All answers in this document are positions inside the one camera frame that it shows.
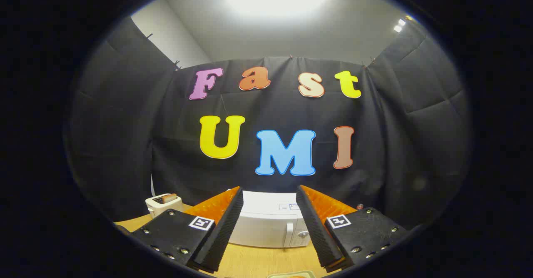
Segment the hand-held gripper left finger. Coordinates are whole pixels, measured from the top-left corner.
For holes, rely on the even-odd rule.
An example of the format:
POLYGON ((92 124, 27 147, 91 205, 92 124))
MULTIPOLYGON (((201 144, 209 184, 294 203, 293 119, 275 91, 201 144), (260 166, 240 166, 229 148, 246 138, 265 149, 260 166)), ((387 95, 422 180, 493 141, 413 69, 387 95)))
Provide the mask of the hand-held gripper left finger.
POLYGON ((154 255, 181 267, 214 273, 239 219, 244 197, 234 187, 187 211, 168 208, 131 233, 154 255))

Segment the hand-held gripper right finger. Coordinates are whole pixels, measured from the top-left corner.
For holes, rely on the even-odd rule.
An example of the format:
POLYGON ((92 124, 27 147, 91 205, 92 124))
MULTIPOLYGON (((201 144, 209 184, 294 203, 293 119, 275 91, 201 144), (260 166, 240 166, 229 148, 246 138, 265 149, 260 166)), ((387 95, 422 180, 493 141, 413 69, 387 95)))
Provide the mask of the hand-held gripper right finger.
POLYGON ((409 236, 375 208, 354 208, 305 185, 297 187, 296 202, 320 266, 328 273, 365 266, 409 236))

